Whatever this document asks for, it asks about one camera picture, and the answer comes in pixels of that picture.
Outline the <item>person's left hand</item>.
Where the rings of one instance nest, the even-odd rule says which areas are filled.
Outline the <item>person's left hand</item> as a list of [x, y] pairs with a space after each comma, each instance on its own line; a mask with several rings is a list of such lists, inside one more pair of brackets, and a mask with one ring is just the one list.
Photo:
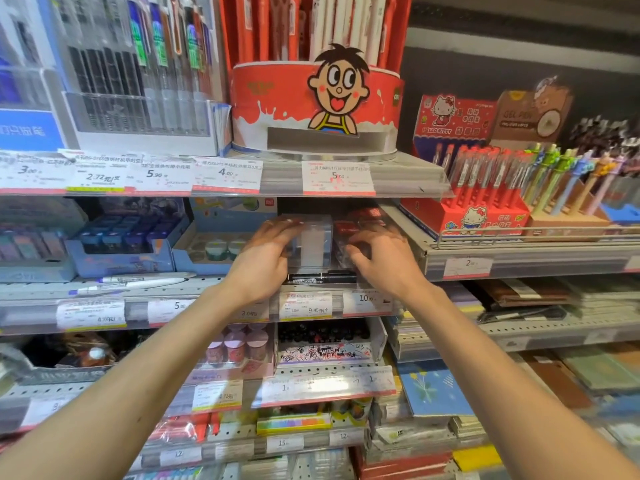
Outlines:
[[245, 306], [274, 295], [288, 275], [287, 245], [261, 244], [259, 228], [222, 282], [229, 300]]

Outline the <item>clear plastic box red contents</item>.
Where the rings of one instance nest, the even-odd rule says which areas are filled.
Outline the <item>clear plastic box red contents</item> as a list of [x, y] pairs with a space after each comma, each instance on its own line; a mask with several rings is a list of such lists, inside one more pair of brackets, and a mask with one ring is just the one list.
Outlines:
[[345, 250], [350, 238], [368, 225], [388, 227], [393, 221], [379, 207], [364, 207], [347, 213], [346, 217], [333, 222], [333, 258], [341, 269], [356, 271], [356, 266]]

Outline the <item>clear plastic box white contents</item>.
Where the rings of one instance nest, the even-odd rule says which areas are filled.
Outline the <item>clear plastic box white contents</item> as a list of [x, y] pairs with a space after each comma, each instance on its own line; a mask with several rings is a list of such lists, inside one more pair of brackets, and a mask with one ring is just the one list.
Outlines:
[[297, 237], [287, 245], [289, 272], [292, 274], [321, 273], [332, 259], [333, 218], [328, 214], [283, 214], [303, 224]]

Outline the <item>person's left forearm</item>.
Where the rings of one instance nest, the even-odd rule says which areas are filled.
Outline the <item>person's left forearm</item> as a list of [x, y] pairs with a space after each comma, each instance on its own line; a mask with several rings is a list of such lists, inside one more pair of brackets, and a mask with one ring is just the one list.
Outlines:
[[0, 480], [122, 480], [229, 318], [278, 283], [227, 277], [100, 380], [0, 454]]

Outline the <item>black marker pen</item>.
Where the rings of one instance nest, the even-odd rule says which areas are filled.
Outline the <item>black marker pen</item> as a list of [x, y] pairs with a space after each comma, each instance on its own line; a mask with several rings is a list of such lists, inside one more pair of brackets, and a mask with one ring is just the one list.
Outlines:
[[285, 285], [322, 285], [322, 284], [351, 284], [356, 283], [354, 271], [345, 269], [331, 270], [322, 273], [290, 273]]

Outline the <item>light blue tape roll box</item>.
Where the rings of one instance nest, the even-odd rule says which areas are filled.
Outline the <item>light blue tape roll box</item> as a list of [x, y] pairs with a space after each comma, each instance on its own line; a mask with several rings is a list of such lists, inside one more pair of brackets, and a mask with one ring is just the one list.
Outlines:
[[189, 199], [193, 221], [172, 247], [175, 270], [201, 276], [226, 275], [264, 221], [277, 217], [276, 197]]

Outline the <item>row of black markers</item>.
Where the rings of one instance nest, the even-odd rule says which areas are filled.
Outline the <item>row of black markers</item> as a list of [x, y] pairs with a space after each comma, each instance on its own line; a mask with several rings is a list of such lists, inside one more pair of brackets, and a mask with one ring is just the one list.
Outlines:
[[368, 340], [371, 331], [365, 319], [331, 319], [284, 322], [278, 326], [281, 344], [336, 344]]

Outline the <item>grey metal shelf rack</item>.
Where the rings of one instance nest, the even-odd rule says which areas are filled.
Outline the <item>grey metal shelf rack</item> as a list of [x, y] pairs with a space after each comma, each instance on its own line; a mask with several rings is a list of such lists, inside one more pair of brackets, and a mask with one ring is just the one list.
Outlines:
[[[400, 198], [439, 198], [448, 196], [450, 188], [444, 170], [436, 169], [434, 164], [421, 161], [402, 152], [391, 155], [382, 161], [356, 158], [356, 161], [331, 160], [322, 155], [318, 161], [362, 162], [370, 165], [375, 196], [320, 196], [312, 208], [316, 214], [324, 212], [338, 213], [348, 208], [344, 200], [377, 198], [377, 203], [402, 230], [406, 230], [415, 250], [419, 265], [428, 278], [443, 281], [444, 268], [448, 259], [464, 258], [464, 251], [476, 254], [468, 258], [490, 258], [493, 260], [491, 277], [523, 278], [526, 273], [534, 277], [543, 277], [548, 268], [550, 276], [562, 277], [563, 268], [568, 266], [568, 276], [593, 276], [603, 274], [612, 276], [622, 274], [628, 277], [625, 267], [633, 257], [640, 257], [640, 247], [585, 247], [585, 248], [520, 248], [498, 250], [437, 250], [432, 248], [431, 238], [413, 224], [400, 209], [392, 206]], [[103, 195], [36, 195], [62, 196], [74, 199], [98, 199], [104, 212], [147, 214], [152, 210], [168, 212], [178, 206], [178, 213], [186, 214], [189, 199], [194, 197], [211, 198], [213, 196], [103, 196]], [[302, 200], [309, 208], [309, 199], [313, 196], [254, 196], [276, 197], [278, 204], [282, 198]], [[215, 285], [222, 276], [201, 276], [207, 285]], [[64, 333], [55, 321], [57, 300], [68, 297], [68, 291], [98, 284], [98, 278], [77, 277], [66, 283], [0, 283], [0, 338], [15, 342], [18, 338], [34, 338], [37, 335]], [[604, 344], [640, 341], [640, 311], [624, 312], [622, 309], [608, 310], [604, 313], [589, 314], [580, 317], [578, 309], [567, 306], [567, 315], [559, 321], [531, 321], [513, 319], [484, 322], [481, 327], [489, 336], [496, 339], [508, 352], [533, 351], [535, 349], [569, 349], [576, 347], [595, 347]], [[133, 328], [112, 328], [93, 331], [141, 331], [158, 327], [134, 325]]]

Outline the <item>white scribbled marker display box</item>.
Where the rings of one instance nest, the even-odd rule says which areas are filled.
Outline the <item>white scribbled marker display box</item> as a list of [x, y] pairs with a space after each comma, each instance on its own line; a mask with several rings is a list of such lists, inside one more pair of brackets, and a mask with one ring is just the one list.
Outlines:
[[382, 319], [379, 316], [347, 319], [365, 319], [371, 331], [370, 339], [336, 344], [281, 344], [278, 341], [277, 327], [276, 362], [278, 366], [377, 364], [382, 359], [388, 337]]

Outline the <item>row of red packaged pens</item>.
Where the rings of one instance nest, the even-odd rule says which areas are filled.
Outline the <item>row of red packaged pens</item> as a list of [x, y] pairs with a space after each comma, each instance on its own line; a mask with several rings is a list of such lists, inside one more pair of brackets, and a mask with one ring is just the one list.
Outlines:
[[450, 209], [516, 209], [537, 157], [533, 150], [437, 143], [431, 162], [444, 169], [453, 192], [441, 203]]

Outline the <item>blue correction tape box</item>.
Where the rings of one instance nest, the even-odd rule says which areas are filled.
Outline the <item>blue correction tape box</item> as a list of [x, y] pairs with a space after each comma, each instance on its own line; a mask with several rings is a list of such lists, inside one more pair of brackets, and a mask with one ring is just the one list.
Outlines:
[[175, 270], [173, 246], [189, 226], [187, 217], [105, 215], [65, 240], [83, 278], [168, 273]]

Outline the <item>rainbow sticky note pack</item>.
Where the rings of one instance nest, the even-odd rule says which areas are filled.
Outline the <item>rainbow sticky note pack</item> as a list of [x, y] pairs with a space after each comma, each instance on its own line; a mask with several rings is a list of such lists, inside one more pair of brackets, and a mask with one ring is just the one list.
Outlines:
[[329, 412], [272, 414], [258, 418], [257, 436], [286, 435], [331, 429], [333, 418]]

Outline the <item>clear acrylic pen rack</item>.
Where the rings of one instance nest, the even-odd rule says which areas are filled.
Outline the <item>clear acrylic pen rack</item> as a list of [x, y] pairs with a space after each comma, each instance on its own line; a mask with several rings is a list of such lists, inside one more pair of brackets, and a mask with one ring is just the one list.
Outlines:
[[83, 150], [226, 156], [219, 0], [37, 0]]

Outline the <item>stack of red plastic packets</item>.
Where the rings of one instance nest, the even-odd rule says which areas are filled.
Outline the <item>stack of red plastic packets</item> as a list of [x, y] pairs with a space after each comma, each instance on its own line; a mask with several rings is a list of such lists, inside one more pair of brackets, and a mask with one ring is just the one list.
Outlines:
[[163, 418], [148, 437], [147, 444], [202, 443], [206, 441], [211, 430], [219, 426], [219, 419], [218, 413], [197, 413]]

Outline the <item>brown toy packet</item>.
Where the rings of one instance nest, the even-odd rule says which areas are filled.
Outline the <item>brown toy packet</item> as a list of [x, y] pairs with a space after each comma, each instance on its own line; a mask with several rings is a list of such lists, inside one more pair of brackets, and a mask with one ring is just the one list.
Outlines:
[[59, 336], [63, 352], [56, 369], [82, 369], [114, 365], [119, 360], [118, 346], [112, 332], [76, 331]]

